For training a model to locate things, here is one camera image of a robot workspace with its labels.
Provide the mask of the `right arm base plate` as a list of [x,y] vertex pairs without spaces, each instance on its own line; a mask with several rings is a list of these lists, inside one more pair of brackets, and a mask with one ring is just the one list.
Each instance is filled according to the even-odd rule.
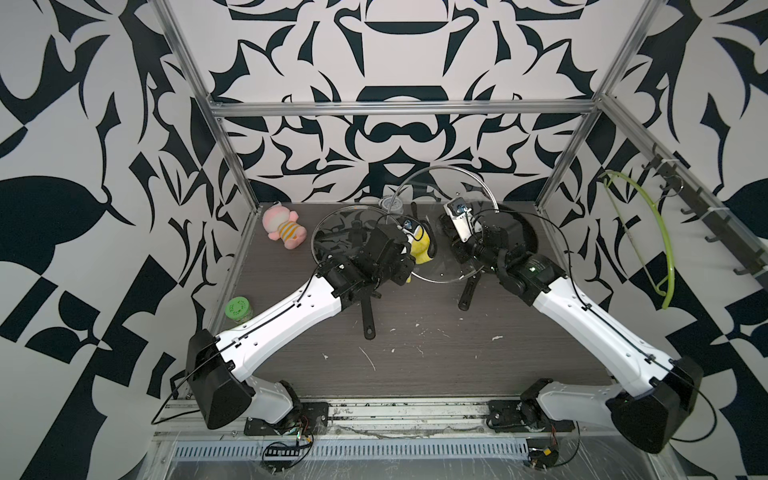
[[490,400],[487,407],[485,424],[494,432],[558,433],[576,429],[573,421],[550,419],[532,400]]

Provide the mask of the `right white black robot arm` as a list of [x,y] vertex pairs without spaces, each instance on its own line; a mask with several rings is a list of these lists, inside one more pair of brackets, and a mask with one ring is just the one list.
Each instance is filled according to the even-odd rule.
[[612,375],[602,387],[542,379],[529,398],[550,420],[612,427],[640,450],[657,454],[674,440],[700,396],[702,368],[674,359],[594,304],[572,276],[533,252],[521,220],[508,211],[446,207],[441,227],[457,261],[473,261],[526,305],[553,320]]

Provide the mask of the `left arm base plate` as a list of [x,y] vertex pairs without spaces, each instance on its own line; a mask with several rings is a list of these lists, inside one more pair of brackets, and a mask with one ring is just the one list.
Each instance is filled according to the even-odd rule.
[[264,420],[248,417],[245,422],[246,436],[278,436],[295,433],[315,434],[324,430],[330,418],[328,402],[302,403],[301,407],[291,411],[277,424],[269,424]]

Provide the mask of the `yellow microfiber cloth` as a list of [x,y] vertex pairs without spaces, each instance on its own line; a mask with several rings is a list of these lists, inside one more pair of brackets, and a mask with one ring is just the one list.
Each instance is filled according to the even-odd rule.
[[417,266],[426,264],[434,258],[434,253],[430,252],[432,240],[427,230],[423,226],[415,226],[413,229],[404,229],[406,236],[410,240],[410,255],[414,258]]

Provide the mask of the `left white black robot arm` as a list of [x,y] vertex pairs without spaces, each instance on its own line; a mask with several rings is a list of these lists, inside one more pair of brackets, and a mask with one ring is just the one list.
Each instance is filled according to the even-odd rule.
[[212,334],[203,329],[188,343],[187,383],[208,429],[249,416],[279,432],[299,421],[302,404],[286,381],[269,382],[255,371],[314,325],[371,297],[382,284],[404,285],[416,265],[413,247],[426,239],[421,227],[376,226],[353,254],[330,254],[296,291],[258,316]]

